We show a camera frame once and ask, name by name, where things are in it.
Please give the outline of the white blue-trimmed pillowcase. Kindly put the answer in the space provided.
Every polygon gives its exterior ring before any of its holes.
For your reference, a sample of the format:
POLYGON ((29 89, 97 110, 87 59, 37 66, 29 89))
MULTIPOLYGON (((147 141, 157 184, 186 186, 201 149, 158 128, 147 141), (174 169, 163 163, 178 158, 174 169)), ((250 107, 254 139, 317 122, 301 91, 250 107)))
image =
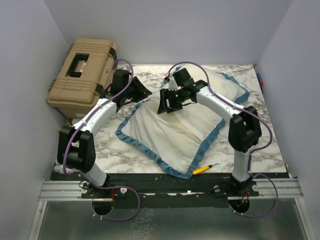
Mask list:
POLYGON ((117 137, 135 146, 154 160, 167 174, 188 180, 201 161, 218 163, 219 153, 212 144, 220 131, 230 126, 227 116, 220 116, 209 102, 209 92, 200 102, 173 113, 158 114, 160 91, 139 102, 116 130, 117 137))

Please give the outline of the cream yellow-edged pillow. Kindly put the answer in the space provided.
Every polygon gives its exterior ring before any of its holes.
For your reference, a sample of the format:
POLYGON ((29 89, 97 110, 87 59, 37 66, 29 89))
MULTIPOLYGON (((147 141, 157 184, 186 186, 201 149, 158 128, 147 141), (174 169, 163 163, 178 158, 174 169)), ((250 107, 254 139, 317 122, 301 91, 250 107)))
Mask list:
POLYGON ((196 119, 192 115, 184 110, 179 110, 173 113, 175 117, 181 122, 181 124, 189 130, 198 139, 203 140, 203 134, 201 128, 196 123, 196 119))

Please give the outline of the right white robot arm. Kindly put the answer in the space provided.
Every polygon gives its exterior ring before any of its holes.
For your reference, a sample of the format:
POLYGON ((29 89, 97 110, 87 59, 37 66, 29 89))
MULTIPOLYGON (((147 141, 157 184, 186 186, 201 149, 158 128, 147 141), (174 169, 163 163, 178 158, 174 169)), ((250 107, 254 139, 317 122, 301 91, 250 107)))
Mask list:
POLYGON ((229 124, 228 142, 234 149, 231 174, 234 180, 230 182, 229 189, 236 196, 242 195, 248 189, 246 181, 251 178, 250 151, 262 136, 256 109, 252 106, 243 107, 213 91, 209 80, 194 81, 185 68, 173 74, 168 72, 164 79, 169 87, 159 91, 157 114, 182 110, 183 102, 191 100, 207 107, 229 124))

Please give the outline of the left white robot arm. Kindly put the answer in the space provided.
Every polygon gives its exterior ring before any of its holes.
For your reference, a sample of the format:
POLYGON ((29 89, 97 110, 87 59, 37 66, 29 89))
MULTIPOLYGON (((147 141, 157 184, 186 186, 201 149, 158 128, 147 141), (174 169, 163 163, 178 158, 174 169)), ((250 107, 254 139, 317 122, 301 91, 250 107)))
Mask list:
POLYGON ((111 190, 109 176, 96 164, 95 135, 104 123, 127 103, 138 103, 151 92, 128 70, 117 69, 112 82, 95 106, 76 124, 60 129, 57 161, 66 176, 79 175, 93 185, 97 196, 106 197, 111 190))

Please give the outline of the tan plastic toolbox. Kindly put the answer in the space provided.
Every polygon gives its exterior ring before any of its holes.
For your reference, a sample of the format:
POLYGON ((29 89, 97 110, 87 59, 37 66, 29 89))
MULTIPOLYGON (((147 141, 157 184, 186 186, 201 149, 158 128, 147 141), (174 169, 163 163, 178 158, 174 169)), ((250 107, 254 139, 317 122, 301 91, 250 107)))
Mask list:
POLYGON ((114 41, 77 38, 48 88, 47 103, 68 119, 82 119, 112 82, 116 60, 114 41))

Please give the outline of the blue red marker pen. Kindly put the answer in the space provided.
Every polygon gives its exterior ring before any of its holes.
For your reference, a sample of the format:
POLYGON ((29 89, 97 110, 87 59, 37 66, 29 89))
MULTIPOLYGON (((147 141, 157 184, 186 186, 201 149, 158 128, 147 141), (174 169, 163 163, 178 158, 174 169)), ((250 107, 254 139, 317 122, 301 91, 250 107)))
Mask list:
POLYGON ((259 83, 260 90, 261 90, 262 93, 264 93, 264 82, 262 80, 261 74, 257 73, 256 77, 257 77, 257 80, 258 80, 258 83, 259 83))

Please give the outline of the yellow handled pliers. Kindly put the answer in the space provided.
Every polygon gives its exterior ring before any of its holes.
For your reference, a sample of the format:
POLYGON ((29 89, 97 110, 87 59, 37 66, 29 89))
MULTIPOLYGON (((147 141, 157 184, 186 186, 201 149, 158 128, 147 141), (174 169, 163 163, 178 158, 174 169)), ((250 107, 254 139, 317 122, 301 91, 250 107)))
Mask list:
POLYGON ((68 120, 64 124, 64 127, 72 127, 72 126, 73 126, 72 123, 70 121, 68 121, 68 120))

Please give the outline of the yellow handled screwdriver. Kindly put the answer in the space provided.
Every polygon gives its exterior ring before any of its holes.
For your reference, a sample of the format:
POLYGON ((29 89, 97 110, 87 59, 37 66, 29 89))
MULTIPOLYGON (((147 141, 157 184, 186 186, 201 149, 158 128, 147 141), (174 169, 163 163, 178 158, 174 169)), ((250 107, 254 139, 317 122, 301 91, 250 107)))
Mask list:
POLYGON ((204 167, 201 167, 201 168, 198 168, 196 170, 194 170, 192 172, 193 175, 198 175, 200 173, 203 173, 209 169, 211 169, 212 167, 216 166, 216 165, 219 165, 221 162, 217 162, 217 163, 214 163, 214 164, 210 164, 210 165, 207 165, 207 166, 204 166, 204 167))

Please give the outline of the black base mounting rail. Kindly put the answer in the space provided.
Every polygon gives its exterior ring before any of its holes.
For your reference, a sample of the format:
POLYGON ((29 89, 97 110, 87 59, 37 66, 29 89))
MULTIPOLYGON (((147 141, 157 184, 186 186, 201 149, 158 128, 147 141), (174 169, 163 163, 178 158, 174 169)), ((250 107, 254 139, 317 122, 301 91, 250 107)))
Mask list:
POLYGON ((257 183, 236 183, 229 173, 205 173, 189 180, 163 173, 112 173, 108 189, 89 185, 77 176, 51 174, 43 187, 51 201, 92 201, 99 208, 227 208, 230 200, 259 195, 257 183))

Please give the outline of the aluminium extrusion frame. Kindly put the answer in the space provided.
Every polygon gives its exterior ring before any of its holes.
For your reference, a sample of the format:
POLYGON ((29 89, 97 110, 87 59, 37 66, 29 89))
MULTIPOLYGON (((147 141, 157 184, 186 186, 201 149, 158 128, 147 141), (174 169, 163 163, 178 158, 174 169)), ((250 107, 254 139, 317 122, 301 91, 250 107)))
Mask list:
POLYGON ((317 240, 297 177, 285 169, 276 139, 253 165, 260 194, 250 199, 249 217, 215 208, 203 193, 142 195, 141 207, 122 206, 114 220, 97 216, 92 196, 78 178, 56 165, 40 191, 32 240, 317 240))

